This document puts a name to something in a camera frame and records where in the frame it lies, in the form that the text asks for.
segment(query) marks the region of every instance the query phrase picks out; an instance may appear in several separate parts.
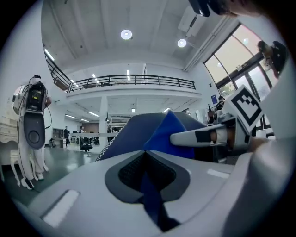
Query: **blue sign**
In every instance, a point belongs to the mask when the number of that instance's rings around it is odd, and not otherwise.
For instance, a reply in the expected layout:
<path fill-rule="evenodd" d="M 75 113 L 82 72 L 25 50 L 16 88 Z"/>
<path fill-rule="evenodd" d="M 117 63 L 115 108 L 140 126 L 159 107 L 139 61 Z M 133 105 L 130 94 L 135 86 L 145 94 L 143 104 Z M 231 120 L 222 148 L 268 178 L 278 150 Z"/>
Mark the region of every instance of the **blue sign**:
<path fill-rule="evenodd" d="M 213 105 L 216 104 L 216 103 L 218 103 L 218 100 L 217 100 L 217 97 L 216 97 L 215 94 L 212 95 L 211 98 L 212 98 Z"/>

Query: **blue cloth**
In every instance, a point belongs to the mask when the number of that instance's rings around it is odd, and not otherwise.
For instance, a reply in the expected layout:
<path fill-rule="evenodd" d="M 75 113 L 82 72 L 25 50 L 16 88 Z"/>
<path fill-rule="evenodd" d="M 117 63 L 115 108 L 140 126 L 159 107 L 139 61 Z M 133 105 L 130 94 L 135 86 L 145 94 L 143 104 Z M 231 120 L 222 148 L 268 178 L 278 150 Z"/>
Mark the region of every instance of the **blue cloth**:
<path fill-rule="evenodd" d="M 174 113 L 169 111 L 151 138 L 144 144 L 144 150 L 157 150 L 174 156 L 193 159 L 193 148 L 175 146 L 170 142 L 170 136 L 173 133 L 183 131 L 186 131 L 186 128 Z"/>

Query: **ceiling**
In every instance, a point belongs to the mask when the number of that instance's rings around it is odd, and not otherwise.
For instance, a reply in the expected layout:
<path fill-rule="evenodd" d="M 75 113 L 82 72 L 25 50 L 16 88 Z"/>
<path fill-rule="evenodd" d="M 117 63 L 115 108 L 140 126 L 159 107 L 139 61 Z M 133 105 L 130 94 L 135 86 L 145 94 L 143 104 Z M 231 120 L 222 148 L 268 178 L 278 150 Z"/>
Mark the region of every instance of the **ceiling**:
<path fill-rule="evenodd" d="M 95 99 L 77 100 L 67 105 L 67 114 L 78 119 L 97 121 L 98 118 L 89 114 L 93 112 L 99 115 L 100 97 Z M 179 97 L 179 96 L 108 96 L 108 113 L 114 115 L 135 115 L 141 113 L 163 112 L 166 108 L 172 108 L 178 111 L 178 108 L 185 104 L 195 102 L 196 98 Z"/>
<path fill-rule="evenodd" d="M 178 25 L 189 5 L 188 0 L 45 0 L 42 39 L 67 74 L 122 62 L 183 68 L 185 59 L 196 51 L 189 44 L 177 46 L 185 37 Z M 212 27 L 219 20 L 214 17 Z M 196 42 L 202 43 L 199 39 L 205 31 L 201 26 L 209 20 L 198 17 L 200 31 L 187 41 L 198 47 Z M 121 39 L 124 29 L 132 31 L 132 40 Z"/>

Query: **white pillar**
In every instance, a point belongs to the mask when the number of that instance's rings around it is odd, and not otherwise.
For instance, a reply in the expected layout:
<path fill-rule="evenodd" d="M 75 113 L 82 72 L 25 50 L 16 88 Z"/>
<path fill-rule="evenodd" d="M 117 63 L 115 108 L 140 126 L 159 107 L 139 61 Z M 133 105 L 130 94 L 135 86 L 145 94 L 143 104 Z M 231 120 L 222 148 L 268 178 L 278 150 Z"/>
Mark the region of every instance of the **white pillar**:
<path fill-rule="evenodd" d="M 101 98 L 101 108 L 100 108 L 100 125 L 99 132 L 107 133 L 107 113 L 108 113 L 108 99 L 107 96 L 102 96 Z M 108 144 L 107 137 L 99 137 L 100 145 L 105 147 Z"/>

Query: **ceiling beam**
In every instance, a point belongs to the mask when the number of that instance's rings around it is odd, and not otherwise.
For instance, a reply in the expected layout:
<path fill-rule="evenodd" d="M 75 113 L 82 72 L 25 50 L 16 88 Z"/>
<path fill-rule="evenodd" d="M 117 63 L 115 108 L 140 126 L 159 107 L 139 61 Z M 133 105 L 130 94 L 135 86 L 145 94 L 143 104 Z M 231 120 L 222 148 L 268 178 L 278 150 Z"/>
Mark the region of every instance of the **ceiling beam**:
<path fill-rule="evenodd" d="M 153 36 L 152 36 L 152 40 L 151 40 L 151 44 L 150 44 L 150 49 L 152 49 L 153 46 L 156 43 L 158 30 L 159 30 L 159 27 L 160 27 L 160 24 L 161 24 L 161 19 L 162 19 L 162 16 L 163 16 L 163 12 L 164 12 L 164 10 L 166 8 L 166 5 L 167 5 L 167 1 L 168 0 L 162 0 L 161 1 L 161 5 L 160 5 L 159 11 L 158 11 L 158 18 L 157 18 L 156 24 L 154 26 Z"/>
<path fill-rule="evenodd" d="M 74 19 L 77 24 L 78 30 L 80 32 L 80 35 L 81 35 L 82 43 L 85 45 L 87 53 L 89 53 L 92 51 L 92 47 L 88 41 L 87 33 L 85 31 L 85 24 L 83 23 L 83 20 L 82 20 L 82 15 L 81 15 L 80 8 L 78 5 L 78 0 L 72 0 L 70 2 L 71 2 L 71 7 L 72 7 L 72 10 L 74 13 Z"/>
<path fill-rule="evenodd" d="M 77 56 L 74 53 L 73 49 L 71 48 L 70 43 L 67 40 L 67 37 L 66 37 L 66 35 L 65 35 L 65 33 L 64 33 L 63 29 L 62 29 L 62 26 L 61 26 L 61 24 L 59 22 L 59 19 L 56 16 L 56 11 L 55 11 L 55 8 L 53 6 L 52 0 L 49 1 L 49 6 L 50 6 L 50 10 L 51 10 L 52 16 L 53 16 L 53 18 L 55 20 L 56 26 L 59 29 L 59 31 L 60 31 L 60 33 L 62 35 L 62 38 L 63 38 L 63 40 L 65 42 L 65 45 L 68 47 L 68 49 L 69 49 L 70 53 L 72 54 L 73 58 L 74 59 L 77 59 Z"/>
<path fill-rule="evenodd" d="M 101 15 L 103 20 L 105 39 L 107 43 L 107 47 L 112 47 L 112 39 L 111 39 L 111 27 L 110 27 L 110 19 L 109 19 L 109 9 L 108 9 L 108 0 L 101 0 Z"/>

